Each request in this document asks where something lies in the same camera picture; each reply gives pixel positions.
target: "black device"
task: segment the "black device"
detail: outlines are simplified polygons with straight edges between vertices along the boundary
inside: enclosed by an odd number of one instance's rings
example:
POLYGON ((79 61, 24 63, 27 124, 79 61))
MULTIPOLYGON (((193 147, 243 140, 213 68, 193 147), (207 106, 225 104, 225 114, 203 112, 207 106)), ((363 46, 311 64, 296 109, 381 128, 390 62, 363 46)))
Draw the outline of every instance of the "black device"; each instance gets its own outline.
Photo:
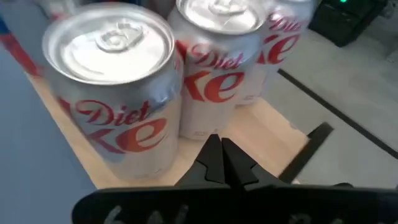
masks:
MULTIPOLYGON (((330 134, 327 124, 294 159, 309 160, 330 134)), ((228 138, 211 135, 190 170, 173 187, 106 189, 81 199, 73 224, 133 223, 397 223, 395 190, 356 189, 349 185, 290 185, 281 181, 228 138)))
POLYGON ((356 40, 387 0, 323 0, 308 28, 343 47, 356 40))

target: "wooden shelf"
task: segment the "wooden shelf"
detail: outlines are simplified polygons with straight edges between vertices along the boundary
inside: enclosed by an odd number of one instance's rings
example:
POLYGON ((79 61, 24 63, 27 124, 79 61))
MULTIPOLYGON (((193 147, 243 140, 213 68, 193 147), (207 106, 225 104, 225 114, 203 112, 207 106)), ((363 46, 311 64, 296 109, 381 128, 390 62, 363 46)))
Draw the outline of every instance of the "wooden shelf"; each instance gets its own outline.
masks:
MULTIPOLYGON (((191 167, 205 143, 180 138, 177 158, 164 175, 156 179, 121 180, 111 172, 105 161, 59 107, 45 80, 32 77, 29 79, 98 189, 174 185, 191 167)), ((260 166, 276 176, 308 141, 304 133, 293 129, 290 123, 263 99, 250 106, 237 107, 228 127, 219 135, 222 138, 230 138, 260 166)))

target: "pull tab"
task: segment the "pull tab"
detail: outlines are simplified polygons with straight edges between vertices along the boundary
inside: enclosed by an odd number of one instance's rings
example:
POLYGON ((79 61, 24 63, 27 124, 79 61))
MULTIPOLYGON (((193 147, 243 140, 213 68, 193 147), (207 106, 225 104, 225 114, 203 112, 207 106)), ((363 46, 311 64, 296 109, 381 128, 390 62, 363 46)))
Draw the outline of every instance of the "pull tab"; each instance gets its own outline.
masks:
POLYGON ((105 52, 122 52, 136 45, 143 36, 142 27, 118 22, 116 27, 106 27, 103 34, 96 39, 96 44, 105 52))
POLYGON ((209 10, 222 16, 233 16, 242 14, 248 8, 242 0, 215 0, 209 4, 209 10))

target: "can lid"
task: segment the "can lid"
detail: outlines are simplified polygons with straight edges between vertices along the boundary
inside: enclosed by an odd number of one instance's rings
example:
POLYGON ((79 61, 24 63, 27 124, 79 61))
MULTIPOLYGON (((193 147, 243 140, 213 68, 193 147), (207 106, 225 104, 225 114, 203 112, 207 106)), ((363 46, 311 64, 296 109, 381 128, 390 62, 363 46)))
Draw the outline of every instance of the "can lid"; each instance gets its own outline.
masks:
POLYGON ((266 16, 255 0, 178 0, 177 8, 202 29, 223 34, 255 31, 266 16))
POLYGON ((49 28, 47 60, 67 76, 112 85, 147 77, 174 49, 167 23, 156 14, 123 3, 85 6, 49 28))

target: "diet coke can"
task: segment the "diet coke can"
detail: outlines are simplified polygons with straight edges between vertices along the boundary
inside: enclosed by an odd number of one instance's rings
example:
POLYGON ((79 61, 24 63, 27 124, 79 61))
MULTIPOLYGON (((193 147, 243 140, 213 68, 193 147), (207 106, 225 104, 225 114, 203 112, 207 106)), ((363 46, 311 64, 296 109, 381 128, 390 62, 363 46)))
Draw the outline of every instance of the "diet coke can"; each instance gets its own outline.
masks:
POLYGON ((313 14, 312 0, 258 0, 268 12, 264 24, 262 54, 254 66, 253 75, 240 92, 240 105, 257 100, 266 76, 276 74, 283 61, 291 53, 303 31, 307 30, 313 14))
POLYGON ((169 15, 184 62, 180 135, 224 128, 261 50, 265 14, 252 0, 180 0, 169 15))
POLYGON ((52 24, 43 50, 61 106, 118 177, 171 165, 182 71, 165 20, 132 4, 91 4, 52 24))

